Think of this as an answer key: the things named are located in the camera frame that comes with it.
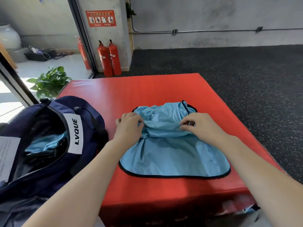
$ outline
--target red mat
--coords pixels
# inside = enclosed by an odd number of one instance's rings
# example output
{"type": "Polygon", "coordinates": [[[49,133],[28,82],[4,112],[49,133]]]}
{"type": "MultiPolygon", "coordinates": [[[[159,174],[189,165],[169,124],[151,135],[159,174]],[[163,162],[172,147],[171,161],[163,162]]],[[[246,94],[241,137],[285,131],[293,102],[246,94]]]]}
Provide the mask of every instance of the red mat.
{"type": "MultiPolygon", "coordinates": [[[[163,105],[185,100],[198,112],[208,113],[230,135],[239,137],[263,159],[278,164],[198,74],[132,76],[76,80],[60,96],[88,101],[105,120],[110,140],[115,119],[137,106],[163,105]]],[[[179,216],[199,212],[234,212],[252,204],[252,196],[237,172],[222,179],[154,179],[127,175],[119,167],[105,195],[100,216],[107,223],[173,211],[179,216]]]]}

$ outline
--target tiled floor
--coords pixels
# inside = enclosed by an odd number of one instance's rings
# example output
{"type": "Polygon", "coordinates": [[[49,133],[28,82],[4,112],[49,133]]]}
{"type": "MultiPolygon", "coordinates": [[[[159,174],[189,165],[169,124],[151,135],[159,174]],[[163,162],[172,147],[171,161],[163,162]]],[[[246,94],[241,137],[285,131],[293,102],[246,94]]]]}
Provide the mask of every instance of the tiled floor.
{"type": "MultiPolygon", "coordinates": [[[[34,84],[26,82],[29,78],[38,78],[42,73],[48,71],[48,67],[63,66],[67,76],[73,80],[88,79],[91,71],[86,70],[80,54],[63,57],[58,60],[46,62],[27,61],[17,64],[17,72],[25,85],[30,88],[34,84]]],[[[10,90],[0,81],[0,122],[8,122],[24,107],[10,90]]]]}

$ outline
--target black box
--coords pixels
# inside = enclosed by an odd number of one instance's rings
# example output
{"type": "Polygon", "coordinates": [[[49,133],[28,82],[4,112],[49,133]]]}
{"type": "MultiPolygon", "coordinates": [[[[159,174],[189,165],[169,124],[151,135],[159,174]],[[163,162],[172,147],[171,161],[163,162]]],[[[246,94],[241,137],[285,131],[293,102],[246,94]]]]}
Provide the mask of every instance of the black box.
{"type": "Polygon", "coordinates": [[[42,54],[34,53],[32,50],[30,50],[28,53],[25,53],[25,56],[29,61],[49,61],[50,59],[57,56],[55,50],[43,49],[41,52],[42,54]]]}

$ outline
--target ceramic pot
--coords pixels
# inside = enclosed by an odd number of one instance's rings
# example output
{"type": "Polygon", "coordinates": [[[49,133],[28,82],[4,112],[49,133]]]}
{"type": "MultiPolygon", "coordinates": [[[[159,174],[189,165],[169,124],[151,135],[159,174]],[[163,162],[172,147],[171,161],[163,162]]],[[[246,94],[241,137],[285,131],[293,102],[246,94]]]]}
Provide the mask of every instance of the ceramic pot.
{"type": "Polygon", "coordinates": [[[0,24],[0,42],[6,50],[21,48],[19,34],[9,24],[0,24]]]}

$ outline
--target potted plant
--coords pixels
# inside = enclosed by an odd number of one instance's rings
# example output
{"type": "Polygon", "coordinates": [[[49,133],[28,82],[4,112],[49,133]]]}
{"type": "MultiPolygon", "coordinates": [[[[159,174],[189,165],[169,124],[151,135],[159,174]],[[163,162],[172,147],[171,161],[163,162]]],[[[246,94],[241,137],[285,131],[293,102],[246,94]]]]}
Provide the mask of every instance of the potted plant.
{"type": "Polygon", "coordinates": [[[71,81],[71,78],[66,76],[62,66],[48,68],[49,71],[42,73],[39,78],[30,78],[27,80],[27,82],[35,84],[31,89],[37,91],[36,97],[38,99],[57,97],[61,89],[71,81]]]}

